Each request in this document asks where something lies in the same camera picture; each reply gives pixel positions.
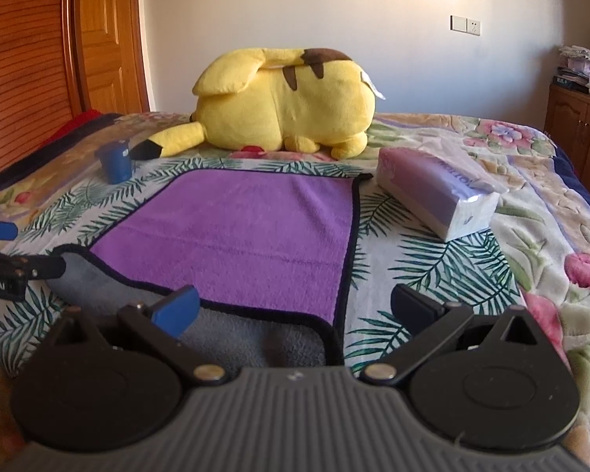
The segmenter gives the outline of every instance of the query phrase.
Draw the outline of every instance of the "bedspread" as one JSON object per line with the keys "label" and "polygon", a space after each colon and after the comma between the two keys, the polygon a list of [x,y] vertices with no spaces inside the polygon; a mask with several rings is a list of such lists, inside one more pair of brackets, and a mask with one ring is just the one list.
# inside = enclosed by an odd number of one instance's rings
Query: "bedspread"
{"label": "bedspread", "polygon": [[[132,180],[118,186],[99,179],[93,151],[101,143],[113,138],[137,143],[187,118],[126,116],[0,192],[0,219],[22,230],[4,250],[39,253],[63,243],[86,245],[192,168],[354,177],[375,170],[380,147],[418,148],[426,139],[447,138],[510,192],[501,198],[491,231],[443,244],[375,182],[363,184],[345,314],[346,363],[357,371],[407,339],[379,303],[385,299],[388,305],[390,287],[397,282],[442,301],[463,298],[477,313],[500,313],[508,304],[525,303],[574,374],[581,413],[567,445],[590,465],[590,206],[555,173],[555,148],[548,138],[497,121],[377,114],[367,149],[345,162],[334,162],[325,152],[230,153],[202,146],[179,158],[136,165]],[[31,283],[26,304],[0,301],[0,358],[10,374],[32,353],[62,306],[41,282]]]}

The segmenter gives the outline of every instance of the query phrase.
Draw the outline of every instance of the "plush toy foot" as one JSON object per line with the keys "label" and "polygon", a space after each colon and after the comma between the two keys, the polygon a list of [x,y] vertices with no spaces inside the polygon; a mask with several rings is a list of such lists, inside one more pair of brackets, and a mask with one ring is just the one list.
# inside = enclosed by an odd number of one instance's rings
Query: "plush toy foot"
{"label": "plush toy foot", "polygon": [[319,144],[303,136],[287,136],[284,138],[284,147],[290,152],[314,154],[319,150]]}
{"label": "plush toy foot", "polygon": [[174,156],[203,143],[205,128],[200,122],[175,125],[151,135],[129,152],[132,160],[154,160]]}
{"label": "plush toy foot", "polygon": [[367,147],[367,135],[365,132],[354,135],[350,140],[341,142],[330,151],[330,155],[335,160],[346,160],[347,158],[354,158],[361,154],[365,147]]}

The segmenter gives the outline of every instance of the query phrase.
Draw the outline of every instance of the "tissue pack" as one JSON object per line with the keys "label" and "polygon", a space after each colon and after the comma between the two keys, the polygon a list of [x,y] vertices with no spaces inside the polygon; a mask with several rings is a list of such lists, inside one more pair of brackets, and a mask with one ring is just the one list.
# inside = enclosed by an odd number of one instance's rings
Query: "tissue pack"
{"label": "tissue pack", "polygon": [[378,156],[379,186],[445,242],[489,228],[502,192],[495,180],[486,178],[489,174],[459,152],[456,159],[462,158],[466,168],[408,147],[383,148]]}

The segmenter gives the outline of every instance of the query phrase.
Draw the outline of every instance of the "stuffed animal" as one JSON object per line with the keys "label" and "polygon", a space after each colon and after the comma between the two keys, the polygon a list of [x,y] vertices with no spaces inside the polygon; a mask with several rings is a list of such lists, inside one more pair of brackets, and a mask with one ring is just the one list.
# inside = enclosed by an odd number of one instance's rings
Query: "stuffed animal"
{"label": "stuffed animal", "polygon": [[382,97],[357,63],[324,48],[226,53],[192,93],[199,99],[190,122],[138,144],[133,159],[172,156],[204,141],[234,151],[315,153],[324,145],[337,160],[352,158],[367,146],[375,98]]}

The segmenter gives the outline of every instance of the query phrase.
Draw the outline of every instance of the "cup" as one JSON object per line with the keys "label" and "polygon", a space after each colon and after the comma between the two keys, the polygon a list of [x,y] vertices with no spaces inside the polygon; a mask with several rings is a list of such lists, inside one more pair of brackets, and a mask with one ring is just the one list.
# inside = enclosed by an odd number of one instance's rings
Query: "cup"
{"label": "cup", "polygon": [[109,184],[119,184],[131,178],[131,159],[129,141],[117,140],[106,143],[96,151]]}

